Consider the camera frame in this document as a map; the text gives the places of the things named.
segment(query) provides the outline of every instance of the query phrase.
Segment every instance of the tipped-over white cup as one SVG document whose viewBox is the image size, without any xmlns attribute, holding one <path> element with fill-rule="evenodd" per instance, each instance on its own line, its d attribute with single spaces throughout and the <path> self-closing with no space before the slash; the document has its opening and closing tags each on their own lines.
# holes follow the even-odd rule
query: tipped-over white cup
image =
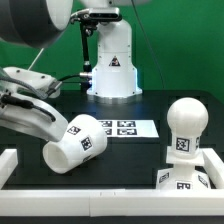
<svg viewBox="0 0 224 224">
<path fill-rule="evenodd" d="M 66 173 L 99 155 L 107 147 L 107 135 L 100 122 L 89 115 L 72 120 L 59 142 L 48 142 L 43 148 L 47 165 L 56 173 Z"/>
</svg>

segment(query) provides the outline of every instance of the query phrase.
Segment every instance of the green screen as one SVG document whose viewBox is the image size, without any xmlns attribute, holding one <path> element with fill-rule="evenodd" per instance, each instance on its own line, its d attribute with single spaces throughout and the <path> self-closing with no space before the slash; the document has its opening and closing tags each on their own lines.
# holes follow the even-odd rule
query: green screen
<svg viewBox="0 0 224 224">
<path fill-rule="evenodd" d="M 81 8 L 80 3 L 75 3 L 73 11 Z M 133 8 L 120 9 L 133 29 L 132 61 L 138 69 L 139 86 L 144 90 L 163 89 L 158 66 Z M 224 1 L 152 0 L 137 6 L 137 11 L 156 55 L 165 89 L 205 90 L 224 102 Z M 94 66 L 97 62 L 97 33 L 88 42 Z M 38 52 L 38 49 L 0 42 L 0 66 L 28 68 Z M 82 64 L 79 24 L 75 23 L 45 50 L 33 70 L 59 78 L 79 73 Z M 79 85 L 66 83 L 64 89 L 79 89 Z"/>
</svg>

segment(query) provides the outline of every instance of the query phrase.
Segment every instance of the black cable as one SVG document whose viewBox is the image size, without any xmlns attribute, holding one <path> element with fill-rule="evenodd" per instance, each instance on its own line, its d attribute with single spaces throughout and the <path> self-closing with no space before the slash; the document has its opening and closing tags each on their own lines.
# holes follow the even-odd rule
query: black cable
<svg viewBox="0 0 224 224">
<path fill-rule="evenodd" d="M 144 35 L 144 38 L 145 38 L 147 47 L 148 47 L 148 49 L 149 49 L 149 53 L 151 54 L 152 59 L 153 59 L 155 65 L 156 65 L 156 67 L 157 67 L 157 69 L 158 69 L 159 76 L 160 76 L 160 79 L 161 79 L 161 82 L 162 82 L 162 87 L 163 87 L 163 90 L 164 90 L 164 89 L 165 89 L 165 81 L 164 81 L 164 77 L 163 77 L 162 69 L 161 69 L 161 67 L 160 67 L 160 65 L 159 65 L 158 59 L 157 59 L 157 57 L 156 57 L 156 54 L 155 54 L 155 52 L 154 52 L 154 50 L 153 50 L 153 48 L 152 48 L 151 42 L 150 42 L 150 40 L 149 40 L 149 38 L 148 38 L 148 36 L 147 36 L 147 34 L 146 34 L 146 32 L 145 32 L 144 26 L 142 25 L 142 22 L 141 22 L 141 20 L 140 20 L 140 18 L 139 18 L 138 11 L 137 11 L 137 9 L 136 9 L 134 0 L 131 0 L 131 3 L 132 3 L 132 6 L 133 6 L 133 9 L 134 9 L 134 12 L 135 12 L 135 16 L 136 16 L 136 18 L 137 18 L 137 20 L 138 20 L 139 26 L 140 26 L 140 28 L 141 28 L 141 30 L 142 30 L 142 32 L 143 32 L 143 35 Z"/>
<path fill-rule="evenodd" d="M 24 109 L 29 109 L 29 110 L 30 109 L 36 109 L 36 110 L 41 111 L 43 114 L 48 115 L 51 118 L 52 122 L 56 121 L 56 118 L 52 113 L 50 113 L 49 111 L 47 111 L 47 110 L 45 110 L 41 107 L 38 107 L 38 106 L 34 105 L 34 103 L 29 101 L 29 100 L 21 100 L 19 98 L 16 98 L 16 97 L 13 97 L 13 96 L 10 96 L 10 95 L 3 95 L 2 98 L 1 98 L 1 103 L 6 104 L 6 105 L 10 104 L 10 105 L 13 105 L 13 106 L 22 107 Z"/>
<path fill-rule="evenodd" d="M 79 74 L 76 74 L 76 75 L 67 75 L 67 76 L 64 76 L 64 77 L 58 79 L 58 81 L 63 82 L 65 80 L 67 80 L 67 79 L 78 78 L 78 77 L 80 77 Z"/>
<path fill-rule="evenodd" d="M 41 108 L 41 107 L 38 107 L 38 106 L 36 106 L 36 105 L 33 105 L 32 108 L 33 108 L 33 109 L 36 109 L 36 110 L 39 110 L 39 111 L 42 112 L 43 114 L 48 115 L 48 116 L 51 118 L 51 121 L 52 121 L 52 122 L 55 122 L 55 121 L 56 121 L 55 116 L 54 116 L 52 113 L 50 113 L 49 111 L 47 111 L 47 110 L 45 110 L 45 109 L 43 109 L 43 108 Z"/>
</svg>

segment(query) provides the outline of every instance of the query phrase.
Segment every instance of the wire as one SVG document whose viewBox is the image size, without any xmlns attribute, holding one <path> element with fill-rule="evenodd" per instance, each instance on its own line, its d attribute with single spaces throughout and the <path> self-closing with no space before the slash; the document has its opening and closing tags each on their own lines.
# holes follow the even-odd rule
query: wire
<svg viewBox="0 0 224 224">
<path fill-rule="evenodd" d="M 65 77 L 62 77 L 62 78 L 58 79 L 58 81 L 63 82 L 65 80 L 67 80 L 67 79 L 78 78 L 78 77 L 80 77 L 80 75 L 78 75 L 78 74 L 77 75 L 67 75 Z"/>
<path fill-rule="evenodd" d="M 39 111 L 42 112 L 43 114 L 48 115 L 48 116 L 51 118 L 51 121 L 52 121 L 52 122 L 55 122 L 55 121 L 56 121 L 55 116 L 54 116 L 52 113 L 50 113 L 49 111 L 47 111 L 47 110 L 45 110 L 45 109 L 43 109 L 43 108 L 41 108 L 41 107 L 38 107 L 38 106 L 36 106 L 36 105 L 33 105 L 32 108 L 33 108 L 33 109 L 36 109 L 36 110 L 39 110 Z"/>
<path fill-rule="evenodd" d="M 43 114 L 46 114 L 47 116 L 49 116 L 51 118 L 52 122 L 56 121 L 56 118 L 52 113 L 50 113 L 49 111 L 47 111 L 39 106 L 34 105 L 34 103 L 29 100 L 21 100 L 17 97 L 13 97 L 10 95 L 3 95 L 1 97 L 1 103 L 4 103 L 6 105 L 9 104 L 9 105 L 17 106 L 17 107 L 22 107 L 22 108 L 28 109 L 28 110 L 36 109 L 36 110 L 39 110 L 40 112 L 42 112 Z"/>
<path fill-rule="evenodd" d="M 42 48 L 40 50 L 40 52 L 38 53 L 38 55 L 36 56 L 36 58 L 34 59 L 34 61 L 32 62 L 32 64 L 30 65 L 30 67 L 28 68 L 28 71 L 31 70 L 33 68 L 33 66 L 36 64 L 36 62 L 38 61 L 38 59 L 40 58 L 40 56 L 42 55 L 42 53 L 44 52 L 44 48 Z"/>
<path fill-rule="evenodd" d="M 143 32 L 143 35 L 144 35 L 144 38 L 145 38 L 145 42 L 146 42 L 147 47 L 149 49 L 149 53 L 151 54 L 152 59 L 153 59 L 155 65 L 157 67 L 158 72 L 159 72 L 159 76 L 160 76 L 160 79 L 161 79 L 161 82 L 162 82 L 162 87 L 163 87 L 163 90 L 164 90 L 165 89 L 165 81 L 164 81 L 162 69 L 161 69 L 161 67 L 159 65 L 158 59 L 156 57 L 156 54 L 155 54 L 155 52 L 154 52 L 154 50 L 152 48 L 151 42 L 150 42 L 150 40 L 149 40 L 149 38 L 148 38 L 148 36 L 146 34 L 146 31 L 144 29 L 144 26 L 143 26 L 143 24 L 142 24 L 142 22 L 140 20 L 140 17 L 138 15 L 138 11 L 137 11 L 136 6 L 135 6 L 135 3 L 134 3 L 134 0 L 131 0 L 131 3 L 132 3 L 132 6 L 133 6 L 133 9 L 134 9 L 134 12 L 135 12 L 135 16 L 137 18 L 137 21 L 139 23 L 139 26 L 140 26 L 140 28 L 141 28 L 141 30 Z"/>
</svg>

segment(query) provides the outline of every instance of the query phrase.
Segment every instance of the white chess piece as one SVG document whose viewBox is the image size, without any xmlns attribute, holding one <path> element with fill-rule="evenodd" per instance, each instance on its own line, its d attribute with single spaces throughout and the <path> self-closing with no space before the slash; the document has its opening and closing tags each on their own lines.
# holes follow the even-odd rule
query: white chess piece
<svg viewBox="0 0 224 224">
<path fill-rule="evenodd" d="M 208 123 L 205 106 L 193 98 L 176 101 L 167 114 L 172 131 L 172 146 L 167 148 L 167 160 L 173 168 L 159 170 L 157 189 L 190 190 L 209 189 L 209 178 L 195 170 L 204 166 L 199 140 Z"/>
<path fill-rule="evenodd" d="M 180 158 L 194 158 L 208 124 L 205 106 L 196 99 L 182 98 L 170 107 L 167 121 L 172 132 L 171 150 Z"/>
</svg>

